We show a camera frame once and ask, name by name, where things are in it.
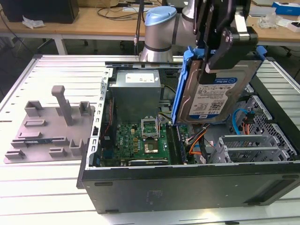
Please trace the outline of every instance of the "barcode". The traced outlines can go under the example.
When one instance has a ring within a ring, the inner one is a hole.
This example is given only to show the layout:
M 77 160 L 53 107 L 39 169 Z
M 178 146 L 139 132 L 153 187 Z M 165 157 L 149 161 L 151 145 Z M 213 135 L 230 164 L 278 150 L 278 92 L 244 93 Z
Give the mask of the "barcode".
M 199 103 L 199 104 L 194 105 L 194 107 L 196 107 L 197 111 L 206 110 L 207 106 L 208 106 L 208 103 Z
M 221 110 L 222 106 L 223 106 L 224 100 L 221 100 L 219 102 L 213 102 L 210 105 L 210 109 L 209 111 L 218 111 Z

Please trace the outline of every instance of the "floor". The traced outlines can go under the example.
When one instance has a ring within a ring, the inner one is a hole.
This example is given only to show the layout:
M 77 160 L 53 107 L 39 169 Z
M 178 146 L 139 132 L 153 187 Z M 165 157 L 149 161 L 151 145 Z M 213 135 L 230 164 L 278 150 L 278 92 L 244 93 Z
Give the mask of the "floor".
M 32 52 L 37 53 L 37 48 L 43 43 L 42 39 L 26 38 L 24 43 L 31 49 Z M 14 40 L 14 48 L 0 48 L 0 101 L 4 98 L 6 93 L 10 90 L 19 75 L 30 62 L 33 54 L 29 52 L 20 41 Z M 92 41 L 88 41 L 89 45 L 85 46 L 83 40 L 65 40 L 68 54 L 95 54 L 92 46 Z M 119 41 L 102 41 L 98 40 L 98 54 L 102 55 L 133 55 L 133 42 L 124 41 L 124 49 L 120 48 Z M 140 43 L 139 49 L 142 50 L 143 44 Z M 292 47 L 294 51 L 292 56 L 286 56 L 286 50 L 278 46 L 268 46 L 268 56 L 273 57 L 292 77 L 300 69 L 300 47 Z M 176 48 L 175 52 L 182 53 L 182 49 Z M 58 54 L 55 43 L 43 47 L 42 54 Z M 300 83 L 300 73 L 295 78 Z

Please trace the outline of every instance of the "blue box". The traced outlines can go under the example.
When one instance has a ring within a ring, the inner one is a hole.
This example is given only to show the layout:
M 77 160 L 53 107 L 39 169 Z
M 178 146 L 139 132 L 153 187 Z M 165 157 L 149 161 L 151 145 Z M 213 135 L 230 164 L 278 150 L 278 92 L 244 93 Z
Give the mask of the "blue box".
M 276 8 L 277 15 L 300 15 L 300 5 L 297 3 L 274 2 L 272 7 Z

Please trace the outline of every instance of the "motherboard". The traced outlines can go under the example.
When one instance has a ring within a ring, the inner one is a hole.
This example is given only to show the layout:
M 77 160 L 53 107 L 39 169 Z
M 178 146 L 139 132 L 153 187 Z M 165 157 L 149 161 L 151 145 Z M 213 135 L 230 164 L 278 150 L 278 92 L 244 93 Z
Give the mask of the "motherboard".
M 161 123 L 157 118 L 118 124 L 115 145 L 103 149 L 102 162 L 105 166 L 181 164 L 186 161 L 183 145 L 188 137 L 186 126 Z

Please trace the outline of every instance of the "computer chip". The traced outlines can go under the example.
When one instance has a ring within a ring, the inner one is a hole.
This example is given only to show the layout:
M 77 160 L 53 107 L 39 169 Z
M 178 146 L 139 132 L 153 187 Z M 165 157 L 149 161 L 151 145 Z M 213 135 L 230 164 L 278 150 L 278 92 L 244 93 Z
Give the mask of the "computer chip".
M 158 153 L 158 141 L 146 140 L 144 142 L 145 154 L 157 154 Z

